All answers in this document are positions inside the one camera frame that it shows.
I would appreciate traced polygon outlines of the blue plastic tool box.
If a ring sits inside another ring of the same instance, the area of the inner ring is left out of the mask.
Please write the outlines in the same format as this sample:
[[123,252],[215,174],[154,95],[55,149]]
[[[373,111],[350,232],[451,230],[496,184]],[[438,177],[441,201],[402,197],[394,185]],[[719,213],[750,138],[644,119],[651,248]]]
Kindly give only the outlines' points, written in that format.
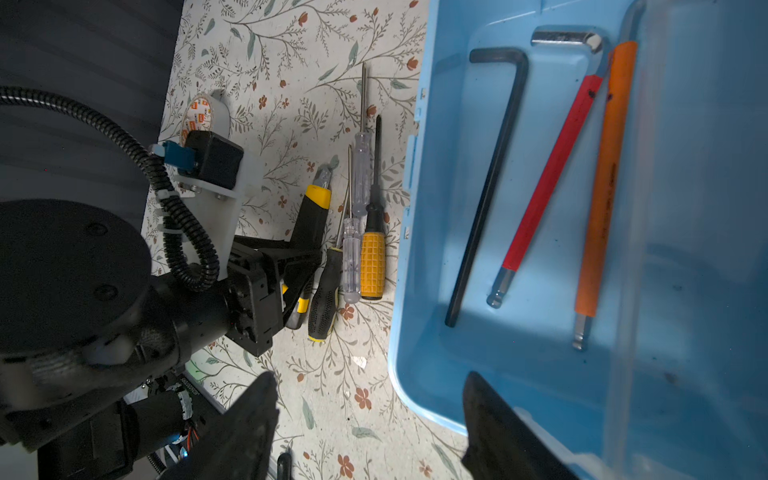
[[767,475],[767,5],[434,1],[389,372],[543,478]]

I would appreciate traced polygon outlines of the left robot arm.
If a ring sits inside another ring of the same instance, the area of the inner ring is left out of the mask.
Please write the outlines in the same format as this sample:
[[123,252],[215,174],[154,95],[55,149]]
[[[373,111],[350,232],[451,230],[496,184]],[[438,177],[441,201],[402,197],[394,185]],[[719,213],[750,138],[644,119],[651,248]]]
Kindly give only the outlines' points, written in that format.
[[221,336],[266,352],[318,267],[318,249],[237,237],[223,280],[193,292],[155,276],[141,234],[90,205],[1,206],[1,440],[37,456],[42,479],[119,479],[190,435],[168,479],[264,479],[277,382],[260,375],[225,413],[177,383]]

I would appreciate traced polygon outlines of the black hex key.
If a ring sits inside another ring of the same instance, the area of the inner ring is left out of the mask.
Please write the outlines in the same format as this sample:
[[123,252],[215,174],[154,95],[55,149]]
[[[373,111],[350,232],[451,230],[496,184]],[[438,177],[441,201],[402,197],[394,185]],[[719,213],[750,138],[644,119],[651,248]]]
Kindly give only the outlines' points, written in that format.
[[474,260],[484,232],[487,216],[493,203],[503,162],[515,130],[522,96],[525,90],[529,71],[529,60],[526,53],[513,47],[489,47],[473,49],[469,60],[473,64],[508,63],[515,67],[515,76],[511,93],[504,112],[488,172],[481,191],[467,245],[463,254],[461,266],[449,302],[445,325],[454,328],[458,322],[462,302],[469,283]]

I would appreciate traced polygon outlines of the orange hex key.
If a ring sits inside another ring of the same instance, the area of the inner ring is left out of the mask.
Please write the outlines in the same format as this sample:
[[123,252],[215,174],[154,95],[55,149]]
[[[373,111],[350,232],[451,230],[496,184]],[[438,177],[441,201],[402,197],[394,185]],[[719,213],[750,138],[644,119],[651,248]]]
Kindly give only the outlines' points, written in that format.
[[611,55],[607,98],[574,307],[572,346],[578,351],[587,349],[592,320],[597,315],[638,51],[637,34],[646,6],[647,3],[642,0],[629,5],[620,28],[618,44]]

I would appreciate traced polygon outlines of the red hex key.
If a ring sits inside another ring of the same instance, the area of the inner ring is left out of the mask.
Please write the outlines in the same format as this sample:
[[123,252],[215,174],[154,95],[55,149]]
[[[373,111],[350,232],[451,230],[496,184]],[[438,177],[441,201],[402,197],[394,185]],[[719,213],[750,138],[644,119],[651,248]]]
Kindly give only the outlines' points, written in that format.
[[503,303],[586,123],[606,75],[611,50],[608,35],[587,26],[540,26],[534,30],[531,44],[578,48],[585,52],[589,64],[487,297],[487,304],[494,309]]

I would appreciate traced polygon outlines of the brown tape roll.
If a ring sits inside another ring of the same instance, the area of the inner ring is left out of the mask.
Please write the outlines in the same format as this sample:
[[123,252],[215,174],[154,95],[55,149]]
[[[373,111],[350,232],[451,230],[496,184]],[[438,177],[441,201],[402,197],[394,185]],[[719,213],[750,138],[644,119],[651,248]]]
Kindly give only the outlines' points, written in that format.
[[219,96],[199,93],[191,99],[182,119],[182,145],[193,131],[211,131],[226,138],[230,136],[230,111]]

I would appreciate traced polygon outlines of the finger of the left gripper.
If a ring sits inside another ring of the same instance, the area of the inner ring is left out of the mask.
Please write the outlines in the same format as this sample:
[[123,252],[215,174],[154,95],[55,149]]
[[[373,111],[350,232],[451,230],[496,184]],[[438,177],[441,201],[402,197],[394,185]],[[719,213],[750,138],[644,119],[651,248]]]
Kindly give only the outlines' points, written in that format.
[[289,306],[291,318],[303,318],[309,309],[310,297],[313,291],[315,269],[290,267],[281,284],[284,313]]
[[268,240],[236,235],[230,253],[230,266],[250,267],[250,258],[256,256],[262,268],[272,270],[288,288],[304,288],[320,266],[319,247],[294,247],[284,240]]

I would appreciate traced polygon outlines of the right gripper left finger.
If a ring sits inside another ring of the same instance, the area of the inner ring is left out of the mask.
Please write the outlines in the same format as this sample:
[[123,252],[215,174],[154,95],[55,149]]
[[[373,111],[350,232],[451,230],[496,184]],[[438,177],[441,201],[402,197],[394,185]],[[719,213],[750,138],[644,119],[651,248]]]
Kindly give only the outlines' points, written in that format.
[[278,423],[277,381],[264,372],[163,479],[265,479]]

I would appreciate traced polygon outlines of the yellow black utility knife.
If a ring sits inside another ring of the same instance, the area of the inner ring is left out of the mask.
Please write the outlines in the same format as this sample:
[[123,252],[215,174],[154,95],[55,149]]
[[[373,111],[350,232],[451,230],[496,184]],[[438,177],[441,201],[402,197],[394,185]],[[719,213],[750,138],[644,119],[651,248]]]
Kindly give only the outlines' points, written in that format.
[[[290,240],[292,246],[321,248],[330,208],[332,175],[332,168],[321,164],[313,182],[306,188]],[[286,327],[298,330],[305,317],[306,314],[303,318],[290,316]]]

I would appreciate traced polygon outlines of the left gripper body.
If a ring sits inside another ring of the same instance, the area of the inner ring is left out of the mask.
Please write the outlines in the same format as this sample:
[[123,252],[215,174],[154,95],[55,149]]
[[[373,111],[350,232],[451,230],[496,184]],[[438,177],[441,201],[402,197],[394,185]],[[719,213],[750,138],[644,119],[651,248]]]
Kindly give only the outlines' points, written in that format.
[[228,262],[232,326],[226,336],[254,357],[285,327],[282,272],[272,250],[233,248]]

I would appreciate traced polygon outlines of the black yellow small screwdriver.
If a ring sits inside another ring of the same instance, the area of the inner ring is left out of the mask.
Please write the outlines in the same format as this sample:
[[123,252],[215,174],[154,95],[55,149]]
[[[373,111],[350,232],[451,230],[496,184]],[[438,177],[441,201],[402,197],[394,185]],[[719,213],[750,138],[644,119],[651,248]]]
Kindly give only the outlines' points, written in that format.
[[349,145],[347,186],[336,241],[334,246],[330,247],[326,252],[326,263],[311,301],[308,337],[315,342],[323,342],[328,338],[338,310],[338,296],[343,265],[343,226],[345,216],[348,213],[351,181],[353,178],[352,156],[352,146]]

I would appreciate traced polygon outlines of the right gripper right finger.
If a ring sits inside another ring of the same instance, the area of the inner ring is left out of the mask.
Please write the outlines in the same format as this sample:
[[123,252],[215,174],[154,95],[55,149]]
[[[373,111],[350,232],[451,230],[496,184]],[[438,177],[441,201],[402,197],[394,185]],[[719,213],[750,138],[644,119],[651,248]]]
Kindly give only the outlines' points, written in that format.
[[462,400],[468,438],[462,464],[474,479],[576,477],[479,373],[468,374]]

